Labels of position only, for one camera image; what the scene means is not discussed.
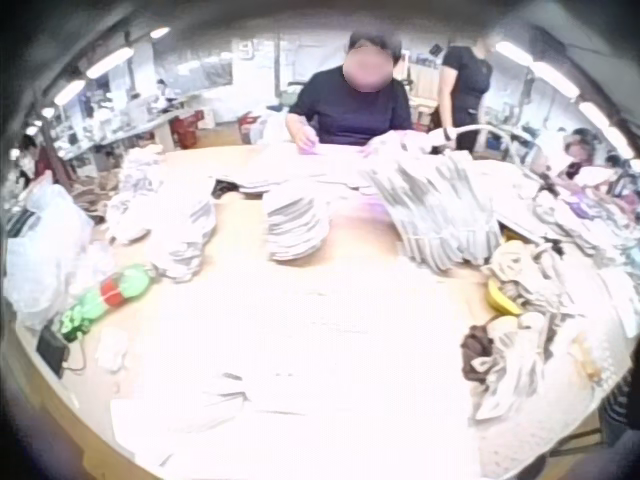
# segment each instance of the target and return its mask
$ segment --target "ceiling light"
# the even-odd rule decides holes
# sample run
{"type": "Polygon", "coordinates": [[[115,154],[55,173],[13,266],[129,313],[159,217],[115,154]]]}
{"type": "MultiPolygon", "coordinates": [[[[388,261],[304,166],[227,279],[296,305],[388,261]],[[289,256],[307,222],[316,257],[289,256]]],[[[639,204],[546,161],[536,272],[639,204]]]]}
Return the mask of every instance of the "ceiling light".
{"type": "Polygon", "coordinates": [[[602,111],[591,102],[582,102],[578,105],[580,111],[600,130],[609,126],[609,119],[602,111]]]}
{"type": "Polygon", "coordinates": [[[525,67],[530,66],[533,63],[533,57],[529,55],[524,50],[516,47],[511,42],[500,42],[496,45],[496,51],[504,55],[505,57],[509,57],[516,63],[520,65],[524,65],[525,67]]]}
{"type": "Polygon", "coordinates": [[[117,52],[113,52],[108,57],[103,58],[98,63],[96,63],[93,67],[87,70],[87,77],[89,78],[98,78],[113,67],[120,65],[122,62],[125,62],[129,58],[133,56],[133,48],[124,47],[118,50],[117,52]]]}
{"type": "Polygon", "coordinates": [[[169,33],[169,30],[171,30],[169,27],[157,28],[153,32],[151,32],[149,36],[153,39],[157,39],[169,33]]]}
{"type": "Polygon", "coordinates": [[[602,133],[604,133],[604,136],[607,137],[609,143],[611,143],[611,145],[613,145],[613,147],[618,150],[618,153],[622,158],[628,159],[635,156],[633,150],[629,146],[629,142],[627,142],[627,139],[624,137],[622,132],[616,127],[605,128],[602,133]]]}
{"type": "Polygon", "coordinates": [[[545,82],[557,88],[563,95],[571,99],[580,95],[580,89],[551,65],[544,62],[534,62],[531,65],[531,70],[536,74],[536,77],[542,78],[545,82]]]}
{"type": "Polygon", "coordinates": [[[56,114],[56,109],[53,107],[47,107],[42,109],[42,116],[45,118],[53,118],[56,114]]]}
{"type": "Polygon", "coordinates": [[[75,80],[67,85],[56,98],[53,99],[53,103],[59,106],[66,105],[73,97],[79,94],[84,86],[87,84],[84,80],[75,80]]]}

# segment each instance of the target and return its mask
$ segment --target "fabric bundle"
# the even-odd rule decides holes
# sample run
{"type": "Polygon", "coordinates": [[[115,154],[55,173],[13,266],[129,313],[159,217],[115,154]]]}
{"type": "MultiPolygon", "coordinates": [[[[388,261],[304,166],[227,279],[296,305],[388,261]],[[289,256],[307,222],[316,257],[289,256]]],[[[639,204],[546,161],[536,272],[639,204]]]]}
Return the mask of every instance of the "fabric bundle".
{"type": "Polygon", "coordinates": [[[310,182],[283,184],[263,198],[267,215],[267,248],[273,260],[307,256],[329,234],[327,204],[310,182]]]}
{"type": "Polygon", "coordinates": [[[157,206],[162,216],[153,224],[148,247],[160,275],[175,282],[187,282],[200,271],[204,247],[216,226],[210,186],[185,190],[161,191],[157,206]]]}
{"type": "Polygon", "coordinates": [[[500,291],[525,311],[539,312],[551,323],[551,342],[557,328],[581,313],[564,288],[559,256],[553,245],[540,247],[512,240],[496,250],[483,271],[498,282],[500,291]]]}
{"type": "Polygon", "coordinates": [[[534,213],[555,234],[594,257],[599,266],[624,264],[627,252],[640,241],[640,229],[615,206],[588,197],[565,202],[540,192],[534,200],[534,213]]]}
{"type": "Polygon", "coordinates": [[[107,206],[108,238],[128,244],[149,232],[148,218],[162,184],[159,172],[162,147],[150,145],[127,152],[119,178],[119,190],[107,206]]]}
{"type": "Polygon", "coordinates": [[[536,393],[543,382],[544,344],[548,321],[537,312],[501,317],[486,327],[492,349],[489,356],[477,356],[470,366],[484,374],[486,392],[476,420],[506,414],[518,401],[536,393]]]}
{"type": "Polygon", "coordinates": [[[429,155],[414,135],[371,142],[363,176],[385,203],[406,254],[435,272],[465,260],[483,265],[502,238],[490,195],[469,176],[468,154],[429,155]]]}

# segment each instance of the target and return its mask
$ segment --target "woman's hand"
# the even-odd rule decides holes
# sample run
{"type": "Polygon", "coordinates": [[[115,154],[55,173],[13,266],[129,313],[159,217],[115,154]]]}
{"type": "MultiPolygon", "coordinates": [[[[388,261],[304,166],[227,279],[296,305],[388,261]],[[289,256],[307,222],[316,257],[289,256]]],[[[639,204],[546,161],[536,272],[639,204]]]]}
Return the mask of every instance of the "woman's hand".
{"type": "Polygon", "coordinates": [[[293,141],[301,153],[310,153],[314,151],[318,144],[318,135],[309,125],[304,125],[297,130],[293,141]]]}

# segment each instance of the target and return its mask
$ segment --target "brown fabric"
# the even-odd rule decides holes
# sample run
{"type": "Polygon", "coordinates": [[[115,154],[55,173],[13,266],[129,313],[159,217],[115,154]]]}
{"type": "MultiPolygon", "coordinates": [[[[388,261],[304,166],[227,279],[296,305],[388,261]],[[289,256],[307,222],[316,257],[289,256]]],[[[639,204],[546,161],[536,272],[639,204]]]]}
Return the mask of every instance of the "brown fabric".
{"type": "Polygon", "coordinates": [[[486,325],[472,326],[464,337],[460,348],[462,348],[462,375],[470,382],[484,384],[489,372],[478,372],[473,368],[471,362],[476,358],[493,355],[493,340],[487,334],[486,325]]]}

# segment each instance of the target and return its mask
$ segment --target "woman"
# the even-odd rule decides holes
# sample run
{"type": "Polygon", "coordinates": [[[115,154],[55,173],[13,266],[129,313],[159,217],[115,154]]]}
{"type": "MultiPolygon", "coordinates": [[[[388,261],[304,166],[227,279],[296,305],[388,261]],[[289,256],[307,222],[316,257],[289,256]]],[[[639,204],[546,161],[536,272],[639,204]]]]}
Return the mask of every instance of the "woman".
{"type": "Polygon", "coordinates": [[[56,159],[56,165],[54,165],[49,158],[47,149],[39,147],[31,135],[25,134],[22,136],[20,150],[23,155],[26,155],[33,163],[35,163],[34,179],[39,178],[48,170],[51,172],[55,183],[59,183],[67,190],[71,188],[73,175],[65,165],[65,162],[56,159]]]}
{"type": "Polygon", "coordinates": [[[597,136],[587,128],[576,128],[571,135],[544,132],[525,164],[537,174],[547,174],[557,186],[572,193],[582,191],[574,179],[582,167],[593,165],[597,136]]]}
{"type": "Polygon", "coordinates": [[[409,99],[393,78],[402,45],[390,36],[355,32],[344,64],[318,72],[303,87],[286,118],[303,152],[320,143],[363,146],[390,130],[410,130],[409,99]],[[309,122],[317,119],[317,132],[309,122]]]}
{"type": "MultiPolygon", "coordinates": [[[[492,34],[478,39],[473,47],[449,47],[440,70],[439,105],[433,114],[436,128],[464,127],[483,122],[482,98],[489,91],[493,73],[486,57],[498,41],[499,38],[492,34]]],[[[449,146],[472,152],[478,133],[462,133],[449,146]]]]}

